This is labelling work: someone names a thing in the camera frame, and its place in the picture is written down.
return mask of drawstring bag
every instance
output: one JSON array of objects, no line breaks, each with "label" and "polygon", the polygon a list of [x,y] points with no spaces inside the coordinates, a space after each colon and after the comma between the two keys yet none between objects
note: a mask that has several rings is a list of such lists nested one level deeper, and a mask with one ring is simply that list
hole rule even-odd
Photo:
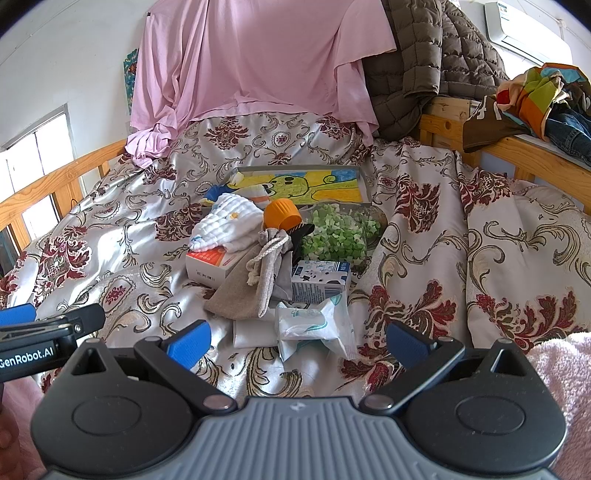
[{"label": "drawstring bag", "polygon": [[[277,298],[291,300],[291,256],[288,252],[291,248],[291,239],[285,230],[268,228],[259,232],[259,244],[242,257],[212,298],[205,302],[204,308],[232,320],[256,319],[267,312],[275,292],[279,295]],[[275,288],[278,278],[281,285]]]}]

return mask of bed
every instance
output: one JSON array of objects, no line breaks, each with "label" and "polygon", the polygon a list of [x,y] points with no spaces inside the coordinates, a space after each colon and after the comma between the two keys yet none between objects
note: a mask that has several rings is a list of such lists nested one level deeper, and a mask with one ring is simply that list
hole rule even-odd
[{"label": "bed", "polygon": [[[518,138],[484,149],[516,166],[514,180],[475,168],[478,155],[461,152],[469,112],[468,100],[437,98],[417,138],[371,148],[354,125],[327,116],[212,118],[187,128],[171,155],[145,170],[124,154],[124,140],[103,147],[0,204],[0,228],[9,227],[20,251],[0,281],[0,308],[29,301],[44,317],[99,302],[107,321],[98,335],[109,346],[207,319],[212,347],[193,371],[239,401],[359,400],[401,372],[385,347],[392,319],[476,347],[506,336],[524,351],[588,330],[591,223],[566,195],[591,205],[591,173]],[[203,216],[197,200],[236,164],[317,163],[361,165],[389,219],[349,292],[359,355],[345,360],[310,344],[282,363],[276,348],[235,349],[232,322],[203,310],[213,291],[184,269]],[[94,168],[102,179],[83,198],[78,178]],[[530,183],[534,176],[564,194]],[[61,220],[31,242],[21,214],[46,195]],[[55,374],[41,379],[44,388]]]}]

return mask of wooden bed frame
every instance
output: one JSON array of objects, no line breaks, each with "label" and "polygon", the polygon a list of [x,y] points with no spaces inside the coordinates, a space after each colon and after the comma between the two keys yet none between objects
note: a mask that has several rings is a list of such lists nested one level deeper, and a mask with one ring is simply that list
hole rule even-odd
[{"label": "wooden bed frame", "polygon": [[[591,213],[591,171],[565,160],[563,157],[516,137],[504,138],[481,151],[465,154],[462,151],[462,125],[477,102],[437,97],[425,109],[418,126],[421,143],[446,147],[462,153],[465,163],[476,167],[480,153],[488,152],[515,166],[514,178],[533,181],[543,179],[582,202],[585,213]],[[109,172],[109,160],[124,152],[125,140],[120,140],[84,155],[72,163],[36,180],[0,203],[0,231],[8,227],[12,240],[20,252],[31,242],[22,213],[39,200],[50,195],[58,217],[62,219],[82,200],[79,177],[94,168],[102,177]]]}]

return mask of plastic bag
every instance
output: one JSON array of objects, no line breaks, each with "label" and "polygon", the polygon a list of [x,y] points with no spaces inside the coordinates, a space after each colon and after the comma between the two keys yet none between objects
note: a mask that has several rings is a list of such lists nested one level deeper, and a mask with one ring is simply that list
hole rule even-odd
[{"label": "plastic bag", "polygon": [[295,309],[279,303],[275,309],[279,355],[286,361],[302,341],[320,340],[347,360],[357,356],[355,331],[347,309],[347,295],[340,294],[315,308]]}]

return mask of brown puffer jacket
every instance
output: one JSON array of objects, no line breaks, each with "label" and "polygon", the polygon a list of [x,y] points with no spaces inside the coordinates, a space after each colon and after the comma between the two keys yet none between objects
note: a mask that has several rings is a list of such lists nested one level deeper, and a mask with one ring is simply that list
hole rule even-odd
[{"label": "brown puffer jacket", "polygon": [[382,0],[398,50],[363,60],[379,136],[398,140],[436,95],[482,100],[507,80],[503,61],[446,0]]}]

